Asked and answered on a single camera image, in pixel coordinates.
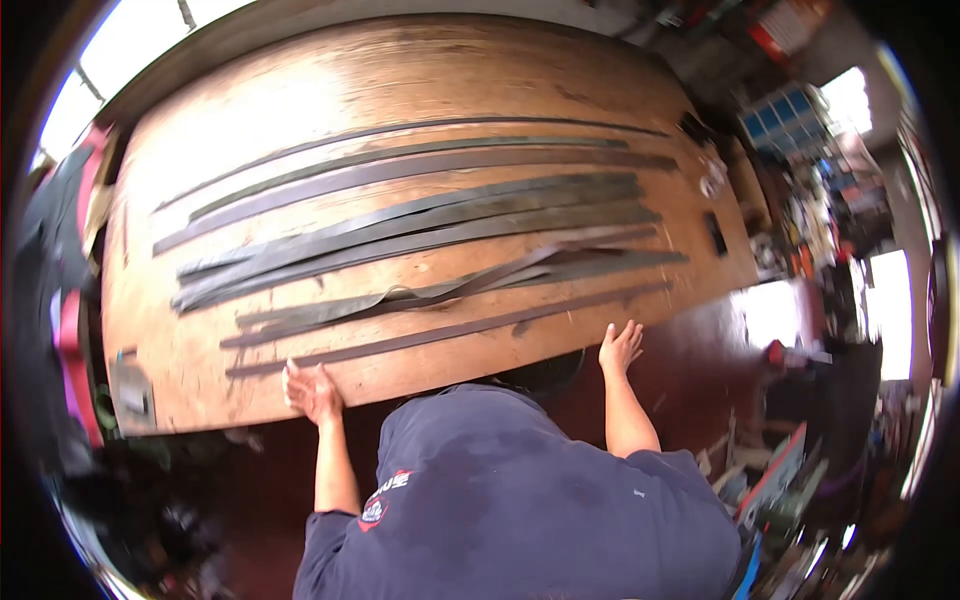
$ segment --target floor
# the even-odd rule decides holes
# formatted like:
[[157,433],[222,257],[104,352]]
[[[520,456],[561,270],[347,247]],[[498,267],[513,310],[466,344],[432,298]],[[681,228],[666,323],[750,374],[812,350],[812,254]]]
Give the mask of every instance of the floor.
[[[774,340],[809,347],[823,322],[819,293],[803,281],[733,292],[644,331],[644,353],[631,366],[636,396],[665,450],[694,453],[727,429],[730,410],[756,421],[758,384],[769,372],[764,349]],[[604,443],[603,379],[597,347],[547,413],[572,439]],[[381,402],[345,416],[348,449],[361,497],[376,488],[379,425],[396,407]],[[227,513],[228,584],[246,600],[289,597],[303,549],[303,523],[313,497],[316,432],[305,420],[256,428],[265,452],[237,453],[223,501]]]

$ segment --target rusty metal strip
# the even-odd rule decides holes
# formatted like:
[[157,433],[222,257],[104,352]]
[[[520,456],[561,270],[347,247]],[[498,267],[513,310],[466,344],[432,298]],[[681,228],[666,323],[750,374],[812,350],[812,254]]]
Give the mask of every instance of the rusty metal strip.
[[[636,174],[634,173],[576,173],[572,175],[551,175],[547,177],[531,178],[526,180],[504,181],[502,183],[490,183],[476,187],[459,189],[454,192],[444,192],[443,194],[434,194],[417,198],[410,202],[394,204],[378,208],[371,212],[346,219],[339,223],[320,228],[310,232],[310,234],[320,235],[322,237],[332,237],[342,235],[358,229],[367,228],[384,221],[399,219],[414,213],[423,212],[442,206],[460,204],[480,200],[483,198],[503,198],[507,195],[516,195],[519,193],[529,193],[543,188],[559,188],[569,185],[590,185],[595,188],[602,188],[612,185],[627,185],[636,183]],[[282,242],[288,242],[298,237],[298,235],[288,235],[277,240],[271,240],[263,244],[253,244],[237,248],[214,257],[205,257],[193,262],[184,264],[177,268],[177,280],[180,285],[187,285],[200,278],[209,276],[217,269],[228,267],[258,254],[267,251]]]
[[390,160],[402,156],[428,155],[437,152],[449,152],[452,150],[466,150],[469,148],[491,148],[506,146],[584,146],[588,148],[619,148],[621,150],[629,148],[627,142],[619,139],[602,139],[598,137],[574,137],[571,135],[511,135],[499,137],[470,137],[466,139],[444,139],[436,142],[425,142],[422,144],[410,144],[408,146],[397,146],[395,148],[384,148],[382,150],[372,150],[356,155],[341,156],[332,160],[325,160],[317,164],[311,164],[288,173],[283,173],[269,179],[258,181],[252,185],[226,194],[217,200],[204,204],[190,213],[189,221],[196,221],[204,215],[219,210],[224,206],[239,202],[254,194],[265,192],[269,189],[293,183],[294,181],[305,180],[311,177],[317,177],[331,171],[358,167],[360,165],[378,162],[380,160]]
[[669,156],[586,148],[474,149],[438,155],[404,156],[345,169],[342,172],[320,175],[309,180],[300,180],[268,190],[246,202],[227,206],[158,240],[154,244],[154,256],[213,230],[323,194],[428,173],[521,164],[585,164],[662,171],[677,169],[677,161]]
[[471,124],[481,124],[481,123],[548,123],[554,125],[579,125],[584,127],[597,127],[604,128],[622,132],[630,133],[643,133],[646,135],[653,135],[654,137],[669,137],[670,135],[665,132],[658,132],[656,130],[649,130],[642,127],[636,127],[633,125],[620,125],[617,123],[606,123],[603,121],[585,121],[582,119],[567,119],[562,117],[526,117],[526,116],[497,116],[497,115],[483,115],[476,117],[452,117],[447,119],[429,119],[425,121],[408,121],[403,123],[394,123],[391,125],[382,125],[380,127],[373,127],[365,130],[358,130],[354,132],[338,133],[336,135],[331,135],[330,137],[325,137],[318,140],[313,140],[305,142],[303,144],[298,144],[290,148],[284,148],[283,150],[278,150],[276,152],[270,153],[268,155],[257,158],[245,164],[240,165],[234,169],[231,169],[225,173],[222,173],[214,178],[211,178],[206,181],[202,181],[197,185],[194,185],[190,189],[184,190],[171,198],[170,200],[163,201],[154,208],[154,212],[166,208],[170,204],[173,204],[183,198],[186,198],[190,194],[197,192],[199,190],[213,185],[218,181],[223,181],[226,178],[233,177],[238,173],[242,173],[247,169],[259,166],[261,164],[266,164],[272,160],[277,160],[278,158],[284,158],[285,156],[295,155],[300,152],[307,150],[312,150],[314,148],[320,148],[321,146],[326,146],[328,144],[335,144],[337,142],[350,141],[351,139],[357,139],[360,137],[367,137],[369,135],[380,135],[382,133],[391,133],[391,132],[403,132],[406,130],[412,129],[422,129],[422,128],[431,128],[431,127],[445,127],[449,125],[471,125]]
[[[551,259],[560,258],[560,264],[550,264]],[[309,309],[294,318],[268,324],[259,331],[244,333],[222,340],[220,348],[244,348],[267,344],[302,333],[316,331],[335,324],[369,319],[379,315],[400,312],[411,308],[432,306],[443,301],[463,298],[474,293],[489,292],[492,290],[512,289],[530,285],[559,283],[573,279],[585,279],[609,275],[619,271],[632,271],[649,267],[658,267],[668,263],[686,262],[689,260],[679,252],[663,251],[626,251],[626,250],[582,250],[558,253],[544,259],[547,264],[537,264],[526,267],[513,274],[503,277],[479,289],[477,292],[459,290],[455,295],[444,296],[438,299],[444,290],[450,290],[454,285],[431,286],[428,293],[417,290],[423,296],[415,295],[413,291],[402,288],[391,288],[379,296],[361,297],[358,299],[333,300],[328,311]]]
[[183,286],[180,293],[174,297],[174,305],[186,306],[191,303],[189,300],[191,298],[202,298],[216,290],[228,288],[240,281],[287,265],[380,240],[497,215],[538,210],[550,206],[599,204],[636,199],[641,194],[642,190],[634,182],[618,185],[572,185],[563,188],[545,188],[442,206],[340,235],[326,235],[323,229],[311,231],[290,239],[268,243],[256,256],[221,273]]
[[636,200],[549,207],[515,214],[502,214],[486,219],[477,219],[450,228],[392,237],[347,248],[339,252],[321,255],[312,260],[288,264],[285,267],[238,281],[230,286],[204,290],[202,294],[186,294],[186,290],[184,290],[174,298],[172,304],[176,310],[184,312],[244,296],[288,281],[317,276],[410,252],[442,248],[470,240],[529,233],[531,231],[656,223],[660,220],[661,216],[641,206]]
[[[655,234],[654,229],[648,228],[572,242],[559,242],[480,273],[425,288],[410,290],[394,286],[383,294],[375,296],[332,300],[283,309],[285,317],[282,319],[265,325],[259,331],[227,338],[220,343],[220,348],[267,344],[333,323],[339,324],[392,312],[424,308],[495,289],[566,281],[605,275],[613,271],[688,260],[679,252],[603,248],[609,244]],[[271,312],[273,314],[267,316],[266,320],[277,320],[277,311]]]
[[[662,290],[668,290],[672,287],[672,285],[673,283],[671,281],[660,281],[658,283],[636,285],[620,290],[613,290],[611,292],[592,294],[590,296],[584,296],[582,298],[576,298],[573,300],[554,302],[553,304],[546,304],[545,306],[535,306],[533,308],[527,308],[525,310],[518,310],[517,312],[508,313],[506,315],[488,317],[486,319],[478,319],[476,321],[469,321],[467,323],[456,325],[448,325],[446,327],[439,327],[437,329],[422,331],[420,333],[401,335],[390,340],[380,340],[379,342],[371,342],[361,346],[354,346],[353,348],[343,348],[339,350],[332,350],[330,352],[311,354],[310,356],[302,356],[294,359],[294,362],[300,367],[313,367],[320,363],[338,363],[354,358],[362,358],[364,356],[372,356],[374,354],[393,352],[395,350],[412,348],[414,346],[421,346],[423,344],[440,342],[441,340],[449,340],[451,338],[469,335],[470,333],[479,333],[480,331],[487,331],[488,329],[496,329],[497,327],[503,327],[505,325],[517,324],[524,321],[532,321],[534,319],[540,319],[542,317],[548,317],[550,315],[556,315],[566,311],[579,310],[581,308],[599,306],[616,301],[632,300],[633,298],[642,294],[651,294]],[[283,371],[283,366],[285,364],[286,361],[274,361],[270,363],[248,365],[245,367],[235,367],[227,370],[227,377],[252,377],[255,375],[266,375],[272,372],[280,372]]]

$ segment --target plywood tabletop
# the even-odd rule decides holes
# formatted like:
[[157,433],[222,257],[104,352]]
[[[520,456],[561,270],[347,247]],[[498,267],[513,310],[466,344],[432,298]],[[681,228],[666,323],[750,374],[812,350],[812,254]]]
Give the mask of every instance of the plywood tabletop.
[[[346,348],[647,281],[669,291],[525,324],[330,365],[350,406],[508,370],[598,343],[609,322],[655,323],[756,282],[735,198],[716,200],[699,181],[715,157],[675,124],[692,110],[677,82],[634,49],[573,30],[487,17],[383,19],[319,31],[251,54],[194,82],[145,116],[115,187],[105,254],[105,354],[136,348],[154,389],[156,429],[122,422],[125,435],[229,427],[295,416],[278,375],[230,380],[225,370]],[[152,214],[184,189],[270,152],[337,132],[472,115],[560,116],[668,132],[545,124],[476,124],[381,134],[324,146],[255,167]],[[674,172],[637,170],[642,203],[663,221],[637,248],[683,252],[685,264],[492,291],[431,309],[390,314],[246,350],[221,350],[240,332],[235,317],[308,302],[429,285],[518,258],[546,243],[615,230],[553,231],[468,242],[351,267],[178,316],[175,272],[192,259],[310,231],[379,207],[506,180],[600,171],[589,165],[493,167],[390,180],[291,204],[153,257],[159,237],[226,193],[315,162],[399,145],[494,135],[621,139],[671,156]],[[718,257],[703,213],[716,214],[728,247]]]

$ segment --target left hand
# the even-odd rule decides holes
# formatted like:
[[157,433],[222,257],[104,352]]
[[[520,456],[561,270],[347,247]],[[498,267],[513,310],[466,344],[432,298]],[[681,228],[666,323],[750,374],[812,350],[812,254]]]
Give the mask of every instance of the left hand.
[[293,360],[287,359],[282,378],[284,402],[302,411],[314,424],[320,425],[343,415],[344,399],[324,365],[317,365],[316,369],[301,369]]
[[616,326],[607,325],[607,333],[600,346],[600,368],[604,375],[620,375],[643,353],[640,341],[643,339],[643,325],[633,319],[627,322],[620,335],[616,335]]

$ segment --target navy t-shirt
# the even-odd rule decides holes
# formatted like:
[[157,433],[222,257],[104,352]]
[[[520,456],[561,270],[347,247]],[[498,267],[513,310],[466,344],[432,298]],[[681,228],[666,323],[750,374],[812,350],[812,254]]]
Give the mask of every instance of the navy t-shirt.
[[529,398],[463,384],[380,433],[363,514],[314,513],[314,598],[719,598],[736,528],[687,451],[572,442]]

